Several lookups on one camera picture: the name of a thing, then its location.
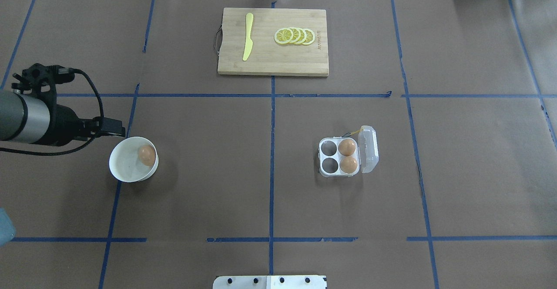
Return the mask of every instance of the plastic egg carton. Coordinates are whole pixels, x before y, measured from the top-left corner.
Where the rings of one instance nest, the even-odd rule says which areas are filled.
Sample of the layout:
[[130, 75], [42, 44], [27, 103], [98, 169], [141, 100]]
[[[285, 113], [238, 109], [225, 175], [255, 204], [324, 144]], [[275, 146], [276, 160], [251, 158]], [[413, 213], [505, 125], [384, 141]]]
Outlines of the plastic egg carton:
[[352, 158], [356, 159], [358, 166], [352, 173], [343, 172], [340, 168], [340, 162], [344, 156], [339, 152], [339, 144], [343, 140], [350, 138], [323, 138], [319, 141], [318, 157], [319, 157], [319, 173], [324, 177], [352, 177], [358, 174], [360, 170], [363, 173], [372, 172], [379, 162], [379, 150], [377, 148], [376, 131], [371, 126], [362, 126], [362, 130], [358, 133], [358, 142], [356, 150], [352, 153]]

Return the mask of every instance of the blue tape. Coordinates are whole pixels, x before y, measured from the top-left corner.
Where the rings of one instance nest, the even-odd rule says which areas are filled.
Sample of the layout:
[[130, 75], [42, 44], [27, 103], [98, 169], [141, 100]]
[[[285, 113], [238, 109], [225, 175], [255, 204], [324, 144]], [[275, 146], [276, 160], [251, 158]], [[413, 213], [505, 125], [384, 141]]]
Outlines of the blue tape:
[[270, 94], [142, 93], [145, 98], [270, 98]]
[[12, 242], [147, 242], [147, 238], [15, 237]]
[[[130, 120], [128, 121], [128, 130], [126, 132], [126, 138], [128, 138], [130, 136], [131, 124], [134, 121], [135, 106], [137, 105], [138, 94], [139, 94], [139, 83], [135, 86], [134, 100], [131, 103]], [[116, 212], [117, 212], [117, 209], [118, 209], [118, 201], [120, 199], [121, 188], [122, 188], [122, 182], [118, 181], [118, 183], [116, 185], [116, 194], [114, 195], [114, 204], [113, 204], [113, 207], [112, 207], [112, 214], [110, 215], [110, 225], [109, 225], [108, 237], [107, 237], [108, 240], [106, 241], [105, 255], [104, 255], [104, 259], [103, 259], [103, 267], [101, 269], [101, 276], [100, 276], [100, 279], [99, 279], [99, 289], [102, 289], [103, 285], [104, 285], [104, 277], [106, 275], [106, 266], [108, 265], [108, 257], [109, 257], [109, 254], [110, 254], [110, 244], [111, 244], [112, 235], [113, 235], [113, 231], [114, 231], [114, 222], [116, 221]]]
[[209, 243], [218, 243], [218, 242], [269, 242], [269, 238], [267, 238], [267, 237], [260, 237], [260, 238], [207, 238], [207, 242], [209, 242]]
[[358, 237], [275, 238], [275, 242], [354, 242]]
[[[101, 93], [101, 97], [109, 98], [131, 98], [131, 93]], [[275, 98], [388, 98], [392, 91], [387, 93], [372, 94], [320, 94], [320, 93], [294, 93], [275, 94]], [[59, 97], [95, 97], [92, 93], [60, 93]], [[142, 98], [270, 98], [272, 94], [267, 93], [139, 93]]]
[[392, 91], [387, 93], [375, 94], [320, 94], [320, 93], [294, 93], [294, 94], [276, 94], [277, 98], [388, 98], [393, 94]]
[[557, 235], [461, 235], [448, 237], [408, 237], [406, 241], [555, 241]]
[[147, 238], [110, 238], [110, 242], [147, 242]]
[[273, 275], [273, 242], [275, 237], [275, 77], [271, 76], [271, 166], [269, 187], [269, 275]]
[[414, 146], [414, 158], [416, 159], [416, 164], [418, 166], [418, 173], [419, 173], [419, 185], [422, 190], [422, 208], [423, 208], [423, 217], [424, 221], [426, 222], [426, 232], [428, 237], [428, 245], [429, 245], [429, 259], [431, 261], [431, 269], [433, 273], [433, 283], [436, 289], [439, 289], [439, 279], [437, 277], [437, 264], [435, 262], [435, 253], [433, 250], [433, 241], [431, 240], [431, 227], [429, 224], [429, 211], [427, 208], [427, 200], [426, 200], [426, 190], [423, 185], [423, 178], [422, 178], [422, 166], [419, 161], [419, 152], [418, 152], [418, 142], [416, 141], [416, 130], [414, 130], [414, 118], [412, 117], [412, 106], [410, 105], [410, 98], [408, 98], [409, 91], [408, 91], [408, 81], [406, 79], [406, 71], [404, 70], [404, 65], [402, 63], [402, 45], [400, 42], [400, 32], [398, 30], [398, 20], [396, 19], [396, 7], [394, 5], [394, 0], [390, 0], [391, 8], [393, 10], [393, 22], [394, 22], [394, 31], [396, 34], [396, 45], [398, 46], [398, 57], [400, 60], [400, 72], [402, 73], [402, 79], [404, 79], [404, 93], [406, 95], [406, 108], [408, 109], [408, 118], [410, 120], [410, 132], [412, 132], [412, 144]]
[[36, 0], [31, 0], [31, 4], [29, 5], [29, 9], [27, 10], [27, 15], [25, 16], [25, 20], [23, 21], [23, 25], [20, 30], [20, 35], [18, 35], [16, 45], [13, 47], [12, 57], [10, 57], [10, 61], [8, 62], [8, 67], [6, 67], [6, 73], [4, 73], [4, 79], [2, 79], [0, 90], [4, 89], [4, 86], [6, 85], [6, 81], [8, 80], [8, 75], [10, 74], [10, 70], [12, 69], [13, 60], [16, 58], [17, 49], [18, 47], [20, 47], [20, 42], [23, 37], [23, 33], [25, 32], [25, 27], [29, 22], [29, 17], [31, 16], [31, 11], [33, 10], [35, 1]]
[[108, 264], [108, 254], [110, 253], [110, 242], [106, 243], [105, 247], [105, 255], [103, 259], [103, 267], [101, 268], [101, 276], [99, 278], [99, 289], [103, 289], [104, 286], [104, 277], [106, 275], [106, 265]]
[[145, 44], [143, 44], [143, 53], [147, 51], [147, 41], [149, 39], [149, 31], [151, 30], [151, 20], [153, 19], [153, 9], [155, 9], [155, 0], [151, 0], [151, 9], [149, 10], [149, 19], [147, 20], [147, 29], [145, 30]]
[[[353, 242], [358, 240], [358, 237], [317, 237], [317, 238], [281, 238], [274, 237], [274, 242]], [[208, 243], [226, 243], [226, 242], [269, 242], [270, 238], [256, 237], [256, 238], [207, 238]]]
[[536, 87], [537, 95], [540, 99], [541, 107], [543, 108], [545, 121], [547, 122], [547, 127], [549, 128], [549, 133], [551, 134], [551, 138], [553, 139], [553, 145], [555, 146], [555, 150], [557, 150], [557, 138], [555, 138], [555, 130], [553, 130], [553, 125], [551, 124], [551, 119], [549, 118], [549, 114], [547, 114], [547, 107], [545, 107], [544, 99], [541, 97], [541, 90], [540, 86], [537, 83], [537, 77], [534, 73], [534, 68], [532, 67], [532, 63], [530, 61], [530, 56], [528, 55], [528, 51], [526, 50], [526, 46], [524, 45], [524, 40], [522, 37], [522, 33], [520, 31], [519, 23], [517, 21], [517, 16], [515, 15], [515, 8], [513, 6], [513, 0], [509, 1], [509, 7], [511, 9], [511, 14], [513, 15], [513, 23], [515, 24], [515, 29], [517, 30], [517, 35], [519, 37], [520, 46], [523, 49], [524, 57], [528, 63], [528, 69], [530, 70], [530, 74], [532, 76], [532, 80], [534, 81], [534, 86]]
[[[103, 98], [131, 98], [134, 95], [131, 93], [100, 93]], [[58, 97], [82, 98], [82, 97], [95, 97], [93, 93], [58, 93]]]
[[134, 100], [131, 103], [130, 120], [128, 121], [128, 130], [126, 130], [126, 138], [130, 137], [131, 124], [133, 124], [134, 122], [135, 106], [137, 105], [138, 96], [139, 96], [139, 83], [135, 86]]
[[539, 98], [535, 94], [402, 94], [403, 98]]

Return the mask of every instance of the egg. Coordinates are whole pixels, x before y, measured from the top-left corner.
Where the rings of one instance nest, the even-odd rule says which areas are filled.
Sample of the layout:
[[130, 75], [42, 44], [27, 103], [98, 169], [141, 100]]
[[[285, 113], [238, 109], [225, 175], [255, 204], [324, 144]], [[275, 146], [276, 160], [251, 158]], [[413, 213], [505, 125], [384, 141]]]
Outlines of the egg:
[[339, 152], [344, 156], [351, 156], [356, 151], [356, 142], [348, 138], [344, 139], [339, 144]]
[[152, 146], [146, 144], [139, 148], [138, 157], [141, 163], [145, 166], [153, 167], [155, 165], [155, 158], [157, 158], [157, 154]]
[[340, 169], [347, 174], [352, 174], [356, 171], [356, 168], [358, 168], [358, 162], [356, 161], [356, 158], [353, 158], [352, 156], [343, 158], [342, 161], [340, 161]]

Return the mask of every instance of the cable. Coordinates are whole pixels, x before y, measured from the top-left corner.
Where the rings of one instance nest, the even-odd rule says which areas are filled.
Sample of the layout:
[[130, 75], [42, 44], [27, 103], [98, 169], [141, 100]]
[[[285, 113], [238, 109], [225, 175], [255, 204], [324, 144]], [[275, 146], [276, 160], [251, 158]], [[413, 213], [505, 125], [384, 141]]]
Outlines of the cable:
[[360, 129], [358, 129], [358, 130], [356, 130], [356, 131], [346, 132], [346, 134], [343, 134], [341, 138], [348, 138], [348, 137], [350, 137], [350, 136], [353, 136], [353, 135], [355, 135], [355, 134], [358, 134], [358, 133], [362, 132], [362, 130], [364, 130], [364, 127], [360, 128]]
[[77, 148], [74, 148], [74, 149], [68, 150], [68, 151], [48, 153], [48, 152], [22, 151], [22, 150], [16, 150], [14, 148], [0, 148], [0, 152], [35, 155], [35, 156], [58, 156], [58, 155], [64, 155], [64, 154], [71, 154], [71, 153], [77, 152], [77, 151], [85, 148], [86, 146], [91, 144], [91, 142], [93, 142], [93, 140], [95, 140], [99, 136], [99, 134], [101, 132], [100, 127], [103, 126], [103, 119], [104, 119], [103, 101], [101, 101], [101, 95], [99, 94], [99, 91], [97, 91], [97, 88], [95, 88], [95, 85], [93, 84], [93, 81], [91, 81], [91, 78], [85, 73], [85, 71], [82, 71], [81, 69], [72, 69], [72, 68], [69, 68], [69, 69], [70, 69], [70, 71], [73, 71], [76, 74], [83, 75], [83, 77], [85, 77], [87, 82], [89, 82], [89, 85], [91, 86], [91, 89], [93, 89], [93, 92], [95, 93], [95, 97], [97, 98], [97, 102], [99, 102], [99, 113], [100, 113], [99, 130], [97, 130], [97, 132], [95, 132], [95, 134], [87, 142], [78, 146]]

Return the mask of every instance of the wooden cutting board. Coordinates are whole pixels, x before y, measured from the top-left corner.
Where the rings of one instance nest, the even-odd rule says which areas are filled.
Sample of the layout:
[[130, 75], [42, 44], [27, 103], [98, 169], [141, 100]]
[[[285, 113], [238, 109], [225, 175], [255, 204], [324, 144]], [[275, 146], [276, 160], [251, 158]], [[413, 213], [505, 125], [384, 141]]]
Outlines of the wooden cutting board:
[[[245, 14], [253, 14], [253, 49], [243, 61]], [[279, 45], [275, 32], [280, 28], [312, 29], [311, 45]], [[327, 14], [325, 10], [225, 8], [222, 16], [222, 45], [218, 73], [227, 75], [329, 75]]]

